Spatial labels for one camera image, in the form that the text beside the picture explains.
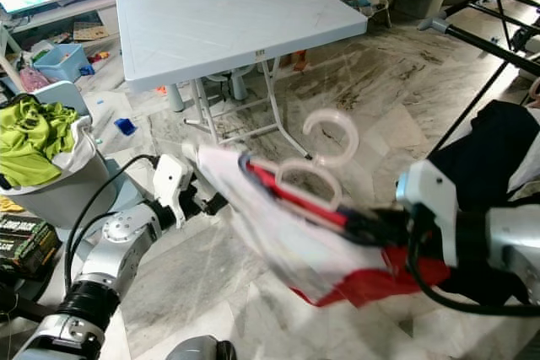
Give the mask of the pale pink plastic hanger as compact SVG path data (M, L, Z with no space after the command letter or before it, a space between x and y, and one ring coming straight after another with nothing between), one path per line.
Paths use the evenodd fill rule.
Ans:
M334 168L350 163L359 148L359 130L350 116L340 110L314 110L302 125L302 132L312 133L320 126L334 125L343 130L346 144L340 154L314 154L309 159L287 159L281 163L254 160L251 156L240 157L240 171L255 185L260 186L280 206L300 215L320 228L343 235L347 230L348 217L339 212L343 201L343 188L332 174ZM289 174L314 175L331 188L331 197L323 199L301 190L287 182Z

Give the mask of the red and white shirt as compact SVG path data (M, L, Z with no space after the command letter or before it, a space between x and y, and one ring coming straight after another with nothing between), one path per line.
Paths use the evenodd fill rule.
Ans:
M274 276L307 303L323 307L339 301L355 306L388 296L417 293L446 280L449 268L420 260L421 282L405 267L402 247L363 247L321 228L281 205L240 166L244 154L199 147L186 158L206 182L227 199L226 223L239 234Z

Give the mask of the navy and white shirt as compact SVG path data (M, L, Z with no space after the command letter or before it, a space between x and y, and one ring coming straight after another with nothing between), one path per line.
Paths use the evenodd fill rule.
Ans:
M428 160L455 184L463 211L512 207L514 194L540 181L540 109L491 101L471 120L468 133Z

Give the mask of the small blue toy bin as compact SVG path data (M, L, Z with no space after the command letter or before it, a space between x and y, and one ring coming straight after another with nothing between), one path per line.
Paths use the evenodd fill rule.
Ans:
M32 67L46 78L74 83L84 75L85 68L92 68L92 63L81 44L59 44L35 60Z

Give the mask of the brown puzzle board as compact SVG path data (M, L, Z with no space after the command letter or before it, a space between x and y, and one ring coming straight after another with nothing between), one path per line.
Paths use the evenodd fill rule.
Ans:
M111 36L108 29L100 22L73 22L71 37L74 41L94 41L108 39Z

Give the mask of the white laundry basket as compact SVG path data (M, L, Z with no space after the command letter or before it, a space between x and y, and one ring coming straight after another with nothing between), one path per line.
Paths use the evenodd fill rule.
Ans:
M111 177L105 159L97 151L93 136L93 120L81 115L70 126L74 145L69 152L59 152L51 163L59 176L39 185L8 185L0 182L0 194L11 198L30 213L61 229L73 228L86 203L91 208L87 218L108 212L118 195L118 186L111 184L96 195L98 187Z

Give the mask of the black printed cardboard box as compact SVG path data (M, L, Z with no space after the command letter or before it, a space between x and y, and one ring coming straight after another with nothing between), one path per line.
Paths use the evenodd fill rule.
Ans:
M30 280L42 280L61 241L53 225L38 217L1 215L0 271Z

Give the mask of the small blue toy block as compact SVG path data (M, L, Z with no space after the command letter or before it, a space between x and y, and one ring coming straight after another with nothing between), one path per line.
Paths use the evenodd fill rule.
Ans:
M113 125L118 128L118 131L124 134L125 137L130 137L138 129L135 122L131 118L121 117L113 121Z

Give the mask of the pink cloth bag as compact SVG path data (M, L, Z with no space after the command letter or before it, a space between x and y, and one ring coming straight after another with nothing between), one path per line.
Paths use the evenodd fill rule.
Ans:
M19 69L19 83L23 93L37 93L38 90L51 85L51 80L32 66Z

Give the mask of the black metal drying rack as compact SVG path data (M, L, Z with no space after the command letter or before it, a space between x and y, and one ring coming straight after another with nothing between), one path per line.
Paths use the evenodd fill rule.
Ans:
M540 2L532 0L513 0L521 4L533 7L540 10ZM482 39L481 36L477 36L467 30L459 28L447 21L447 18L452 14L461 12L463 9L470 8L483 14L487 14L489 17L494 17L499 20L503 28L503 36L508 41L508 48L503 48L494 41ZM517 67L518 70L527 72L536 78L540 78L540 62L530 60L520 55L520 51L523 51L525 44L532 37L540 36L540 25L528 24L527 22L520 21L516 18L512 18L509 14L506 14L503 10L502 0L463 0L458 4L452 5L436 14L435 17L422 20L418 24L419 31L432 30L440 34L446 34L452 39L463 41L470 46L478 48L483 53L489 53L491 56L496 56L502 61L500 66L494 71L493 75L490 75L489 80L485 85L474 95L472 100L467 105L466 109L454 120L454 124L443 134L439 141L436 142L433 151L441 149L447 144L451 134L454 134L457 128L466 120L469 113L475 109L478 102L482 97L489 92L489 88L494 85L496 79L502 74L502 72L508 66Z

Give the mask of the grey plastic folding table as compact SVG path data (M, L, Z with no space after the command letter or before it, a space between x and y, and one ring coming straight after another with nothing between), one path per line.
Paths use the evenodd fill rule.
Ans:
M308 51L366 32L362 13L339 0L116 0L125 83L131 91L192 86L199 117L193 127L214 134L202 80L260 66L273 122L247 137L284 132L275 100L282 56Z

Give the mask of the grey robot left leg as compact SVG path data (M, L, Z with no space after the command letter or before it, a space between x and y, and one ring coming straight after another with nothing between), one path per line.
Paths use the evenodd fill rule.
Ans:
M165 360L238 360L235 345L213 336L194 336L178 343Z

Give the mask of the lime green shirt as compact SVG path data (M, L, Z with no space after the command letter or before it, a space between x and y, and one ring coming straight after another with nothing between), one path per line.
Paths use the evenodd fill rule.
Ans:
M0 109L0 174L14 188L72 175L95 156L91 117L62 103L17 95Z

